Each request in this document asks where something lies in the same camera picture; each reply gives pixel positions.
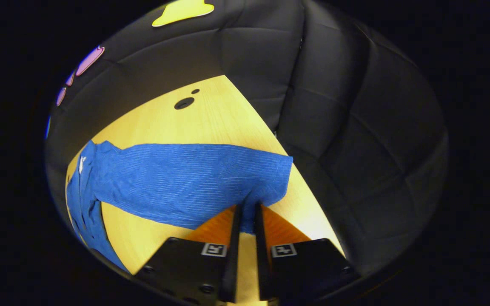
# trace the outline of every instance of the purple shape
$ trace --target purple shape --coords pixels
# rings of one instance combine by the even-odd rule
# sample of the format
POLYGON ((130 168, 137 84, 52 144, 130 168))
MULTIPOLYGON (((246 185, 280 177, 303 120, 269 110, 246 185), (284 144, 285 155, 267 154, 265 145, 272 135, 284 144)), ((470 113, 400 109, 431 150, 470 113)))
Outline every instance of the purple shape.
POLYGON ((60 90, 60 93, 58 93, 58 98, 56 98, 56 106, 60 106, 60 104, 62 103, 62 100, 66 96, 66 91, 68 91, 68 89, 66 87, 63 87, 60 90))
POLYGON ((74 79, 74 72, 66 80, 66 85, 71 86, 73 84, 73 79, 74 79))
POLYGON ((104 51, 105 47, 98 46, 92 52, 90 52, 90 54, 88 54, 88 56, 82 60, 82 62, 80 62, 75 75, 82 75, 90 66, 92 66, 95 61, 97 61, 104 51))

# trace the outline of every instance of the black office chair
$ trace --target black office chair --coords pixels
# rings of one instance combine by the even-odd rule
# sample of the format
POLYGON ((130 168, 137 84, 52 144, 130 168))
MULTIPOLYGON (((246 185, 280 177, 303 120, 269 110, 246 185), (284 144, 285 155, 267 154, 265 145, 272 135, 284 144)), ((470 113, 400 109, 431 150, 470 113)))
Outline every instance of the black office chair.
POLYGON ((385 37, 317 0, 206 3, 212 13, 159 28, 164 8, 147 13, 64 85, 46 141, 62 218, 72 229, 67 165, 97 132, 163 93, 226 75, 294 158, 364 282, 412 245, 441 196, 448 139, 433 90, 385 37))

